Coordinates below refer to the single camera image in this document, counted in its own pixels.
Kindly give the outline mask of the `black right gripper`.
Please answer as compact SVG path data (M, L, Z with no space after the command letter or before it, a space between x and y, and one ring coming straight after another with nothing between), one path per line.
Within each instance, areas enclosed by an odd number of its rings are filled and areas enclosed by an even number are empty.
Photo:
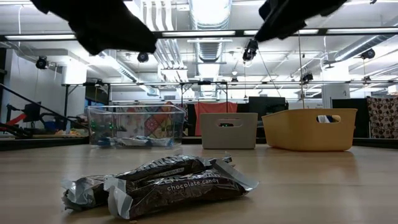
M264 20L254 39L265 42L286 39L303 29L306 20L314 16L326 17L338 10L347 0L266 0L259 8Z

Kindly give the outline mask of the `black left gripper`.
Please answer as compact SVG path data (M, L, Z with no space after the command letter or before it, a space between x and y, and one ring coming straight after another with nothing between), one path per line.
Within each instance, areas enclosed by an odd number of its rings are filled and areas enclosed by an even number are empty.
M44 14L68 22L80 45L90 54L108 49L154 53L157 37L122 0L30 0Z

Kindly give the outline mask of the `blue white Hershey's bar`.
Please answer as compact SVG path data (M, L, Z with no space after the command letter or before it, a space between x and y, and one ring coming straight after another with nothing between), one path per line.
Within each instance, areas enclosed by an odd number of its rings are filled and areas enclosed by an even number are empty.
M94 140L93 144L99 147L113 147L115 145L115 141L113 138L99 138Z
M149 147L152 145L151 141L145 137L136 138L115 138L115 144L124 147Z
M174 145L172 138L149 138L149 142L154 147L172 147Z

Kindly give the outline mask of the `white ceiling light strip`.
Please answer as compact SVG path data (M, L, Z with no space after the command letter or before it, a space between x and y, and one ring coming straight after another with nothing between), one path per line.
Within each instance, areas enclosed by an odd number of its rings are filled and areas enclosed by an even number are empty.
M7 40L74 40L73 34L5 35Z
M163 37L183 37L183 36L231 36L235 35L234 30L216 30L216 31L184 31L184 32L163 32Z
M398 32L398 27L355 28L355 29L328 29L328 34L360 34L360 33L392 33Z
M297 32L295 32L294 34L300 34L300 35L304 35L304 34L317 34L318 33L318 29L302 29L299 30ZM255 35L257 34L256 30L245 30L244 31L244 35Z

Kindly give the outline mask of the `thin metal pole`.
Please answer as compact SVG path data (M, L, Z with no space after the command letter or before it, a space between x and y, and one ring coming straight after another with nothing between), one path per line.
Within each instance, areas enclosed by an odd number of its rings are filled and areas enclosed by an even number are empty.
M305 109L305 95L303 90L303 65L302 65L302 48L301 48L301 36L300 31L298 31L298 51L299 51L299 65L300 65L300 101L302 102L302 107Z

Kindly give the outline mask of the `clear plastic bin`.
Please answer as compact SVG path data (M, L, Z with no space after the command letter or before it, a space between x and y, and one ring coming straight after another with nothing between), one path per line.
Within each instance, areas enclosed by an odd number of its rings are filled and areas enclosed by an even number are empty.
M174 105L90 106L90 144L170 148L183 136L186 111Z

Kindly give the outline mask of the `colourful patchwork quilt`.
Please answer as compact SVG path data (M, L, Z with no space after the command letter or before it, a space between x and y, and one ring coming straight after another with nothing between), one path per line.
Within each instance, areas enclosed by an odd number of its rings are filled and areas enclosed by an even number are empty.
M171 103L161 105L138 104L117 106L114 125L119 138L144 136L179 139L187 112Z

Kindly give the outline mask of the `white pillar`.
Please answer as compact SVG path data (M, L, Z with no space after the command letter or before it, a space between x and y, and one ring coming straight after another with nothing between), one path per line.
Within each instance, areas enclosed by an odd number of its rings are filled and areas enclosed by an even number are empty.
M322 103L324 108L332 108L333 100L350 99L350 89L347 83L324 84L322 86Z

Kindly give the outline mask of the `orange cloth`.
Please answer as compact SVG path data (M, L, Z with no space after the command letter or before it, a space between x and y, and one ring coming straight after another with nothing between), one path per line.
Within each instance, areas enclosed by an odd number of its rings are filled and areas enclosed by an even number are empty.
M235 113L238 104L232 102L224 103L197 103L195 104L195 112L197 121L195 125L195 136L201 136L200 116L205 113Z

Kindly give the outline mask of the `grey plastic basket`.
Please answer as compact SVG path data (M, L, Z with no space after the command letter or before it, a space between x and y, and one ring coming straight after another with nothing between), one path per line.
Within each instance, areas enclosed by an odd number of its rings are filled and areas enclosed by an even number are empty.
M204 113L200 115L204 149L254 149L257 113Z

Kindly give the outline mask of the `small black monitor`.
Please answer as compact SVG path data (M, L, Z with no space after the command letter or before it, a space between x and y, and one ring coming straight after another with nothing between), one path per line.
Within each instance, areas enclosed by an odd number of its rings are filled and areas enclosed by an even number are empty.
M25 105L23 112L26 115L26 117L23 119L23 122L25 123L34 122L40 119L40 110L41 110L40 104L41 102Z

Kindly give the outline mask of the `brown polka dot cloth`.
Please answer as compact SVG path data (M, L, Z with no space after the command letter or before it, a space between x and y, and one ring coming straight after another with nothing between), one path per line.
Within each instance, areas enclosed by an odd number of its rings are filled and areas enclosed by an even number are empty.
M398 97L367 97L372 138L398 139Z

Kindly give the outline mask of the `red bar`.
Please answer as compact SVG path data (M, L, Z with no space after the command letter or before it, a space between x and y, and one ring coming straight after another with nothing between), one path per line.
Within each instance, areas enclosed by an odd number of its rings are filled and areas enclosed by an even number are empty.
M25 114L20 114L16 118L11 119L10 121L7 121L6 123L0 123L0 131L5 131L6 130L6 127L4 127L4 125L13 126L13 125L17 124L18 122L22 121L25 118L26 118Z

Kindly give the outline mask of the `silver round ventilation duct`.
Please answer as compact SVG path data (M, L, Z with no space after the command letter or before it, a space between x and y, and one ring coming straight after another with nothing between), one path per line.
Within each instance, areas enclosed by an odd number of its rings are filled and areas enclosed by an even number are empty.
M192 29L209 32L226 30L229 26L232 0L188 0ZM216 81L220 74L221 58L226 41L222 37L198 38L194 41L197 55L197 73L203 82L198 96L205 99L218 97Z
M363 53L374 46L385 42L391 38L396 36L392 35L374 35L374 36L365 36L352 43L351 45L345 47L334 55L335 61L344 61L349 58L352 58L360 53Z

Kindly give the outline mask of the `black aluminium rig frame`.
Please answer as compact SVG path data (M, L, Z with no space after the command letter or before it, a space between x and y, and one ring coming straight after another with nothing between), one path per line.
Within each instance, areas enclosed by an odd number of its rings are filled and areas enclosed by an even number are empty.
M358 28L376 28L376 27L358 27ZM320 28L318 29L317 34L304 34L300 35L301 37L317 37L317 36L335 36L335 35L398 35L398 32L392 32L392 33L360 33L360 34L328 34L327 31L328 29L355 29L355 28ZM251 37L252 35L244 35L244 30L234 30L236 33L235 35L231 36L183 36L183 37L163 37L162 33L163 32L184 32L184 31L195 31L195 30L183 30L183 31L153 31L153 34L158 38L158 40L161 39L198 39L198 38L205 38L205 37ZM45 35L45 34L15 34L15 35ZM28 41L28 42L43 42L43 41L74 41L77 40L76 38L74 40L7 40L5 35L0 35L0 42L23 42L23 41ZM290 37L298 37L298 34L292 34ZM359 84L360 81L339 81L342 83L347 83L347 84ZM398 83L398 81L372 81L375 84L383 84L383 83ZM322 84L338 84L338 81L322 81L320 82ZM0 84L0 90L6 90L9 93L12 93L13 95L18 96L19 98L26 100L30 103L34 103L31 99L28 99L25 96L22 96L21 94L17 93L16 91L10 89L9 87L6 87L3 84ZM49 108L46 108L45 106L40 106L42 109L45 109L49 111L50 113L56 114L57 116L60 116L59 113L56 113ZM35 149L35 148L41 148L41 147L57 147L57 146L73 146L73 145L80 145L80 144L88 144L88 137L56 137L54 135L49 135L48 137L45 137L44 135L38 135L38 136L31 136L27 138L20 138L20 137L15 137L14 139L6 139L6 140L0 140L0 151L10 151L10 150L20 150L20 149ZM380 147L380 148L391 148L391 149L398 149L398 140L397 139L371 139L371 138L353 138L353 146L362 146L362 147Z

